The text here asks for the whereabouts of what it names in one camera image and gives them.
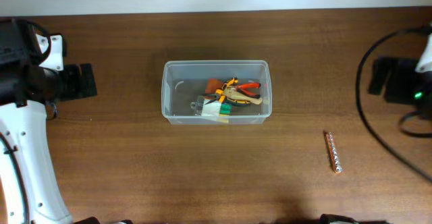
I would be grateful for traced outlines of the clear plastic container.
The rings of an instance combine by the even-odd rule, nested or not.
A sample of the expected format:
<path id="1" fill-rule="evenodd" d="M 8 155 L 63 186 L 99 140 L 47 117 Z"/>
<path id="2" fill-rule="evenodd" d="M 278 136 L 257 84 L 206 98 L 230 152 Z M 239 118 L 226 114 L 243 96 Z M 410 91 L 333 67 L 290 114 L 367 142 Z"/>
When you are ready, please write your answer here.
<path id="1" fill-rule="evenodd" d="M 161 111 L 172 124 L 261 124 L 272 113 L 268 64 L 169 61 L 163 71 Z"/>

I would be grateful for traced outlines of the orange scraper with wooden handle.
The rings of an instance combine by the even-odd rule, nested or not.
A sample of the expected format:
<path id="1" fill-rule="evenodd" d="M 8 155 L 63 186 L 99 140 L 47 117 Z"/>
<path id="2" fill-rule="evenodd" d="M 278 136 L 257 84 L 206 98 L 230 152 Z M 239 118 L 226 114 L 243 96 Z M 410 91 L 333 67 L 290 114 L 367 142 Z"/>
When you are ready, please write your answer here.
<path id="1" fill-rule="evenodd" d="M 245 96 L 245 95 L 243 95 L 243 94 L 241 94 L 239 92 L 236 92 L 236 86 L 235 86 L 235 88 L 230 88 L 228 90 L 228 95 L 229 96 L 231 96 L 231 97 L 233 97 L 235 99 L 242 99 L 242 100 L 250 101 L 251 104 L 253 104 L 253 105 L 260 105 L 263 102 L 263 98 L 262 97 L 260 97 L 259 99 L 254 99 L 254 98 L 247 97 L 247 96 Z"/>

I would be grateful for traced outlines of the orange black long-nose pliers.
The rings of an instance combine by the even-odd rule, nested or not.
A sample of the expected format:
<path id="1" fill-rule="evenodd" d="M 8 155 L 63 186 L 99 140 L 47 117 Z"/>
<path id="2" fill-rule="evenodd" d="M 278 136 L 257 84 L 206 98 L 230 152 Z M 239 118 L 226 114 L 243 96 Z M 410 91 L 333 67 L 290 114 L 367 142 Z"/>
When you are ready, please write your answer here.
<path id="1" fill-rule="evenodd" d="M 205 93 L 202 95 L 209 100 L 207 104 L 217 101 L 219 103 L 226 103 L 235 107 L 249 106 L 251 104 L 250 101 L 235 99 L 228 95 L 228 90 L 230 88 L 235 88 L 237 84 L 237 78 L 231 78 L 225 82 L 222 82 L 219 79 L 212 78 L 207 81 Z"/>

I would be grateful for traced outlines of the clear box of coloured bits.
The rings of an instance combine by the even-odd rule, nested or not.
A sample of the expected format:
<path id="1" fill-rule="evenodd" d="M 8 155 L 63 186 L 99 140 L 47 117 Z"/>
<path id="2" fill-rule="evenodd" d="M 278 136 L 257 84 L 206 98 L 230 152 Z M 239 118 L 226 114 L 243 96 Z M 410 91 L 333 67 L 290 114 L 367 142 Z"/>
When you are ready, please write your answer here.
<path id="1" fill-rule="evenodd" d="M 198 96 L 194 102 L 190 103 L 193 115 L 218 123 L 229 123 L 228 117 L 231 115 L 233 107 L 228 103 L 220 103 L 219 101 L 210 103 L 210 101 L 209 97 Z"/>

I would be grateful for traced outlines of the red handled cutting pliers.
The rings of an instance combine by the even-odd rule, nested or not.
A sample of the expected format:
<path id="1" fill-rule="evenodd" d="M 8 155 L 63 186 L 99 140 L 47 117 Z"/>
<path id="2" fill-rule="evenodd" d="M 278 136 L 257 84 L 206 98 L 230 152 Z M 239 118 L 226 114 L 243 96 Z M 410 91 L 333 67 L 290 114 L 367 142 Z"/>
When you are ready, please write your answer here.
<path id="1" fill-rule="evenodd" d="M 245 84 L 238 84 L 236 86 L 236 92 L 239 92 L 247 97 L 259 99 L 261 95 L 259 93 L 255 93 L 253 91 L 250 91 L 250 89 L 259 89 L 261 87 L 261 84 L 258 82 L 249 82 Z"/>

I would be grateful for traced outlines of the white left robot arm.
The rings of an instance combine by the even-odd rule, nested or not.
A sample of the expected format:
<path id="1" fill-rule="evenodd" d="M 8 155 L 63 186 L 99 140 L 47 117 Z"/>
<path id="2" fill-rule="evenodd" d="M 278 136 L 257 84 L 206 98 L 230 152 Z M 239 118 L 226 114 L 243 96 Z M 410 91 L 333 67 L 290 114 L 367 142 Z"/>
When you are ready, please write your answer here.
<path id="1" fill-rule="evenodd" d="M 97 95 L 89 63 L 64 65 L 61 34 L 1 21 L 1 185 L 8 223 L 72 223 L 47 140 L 57 103 Z"/>

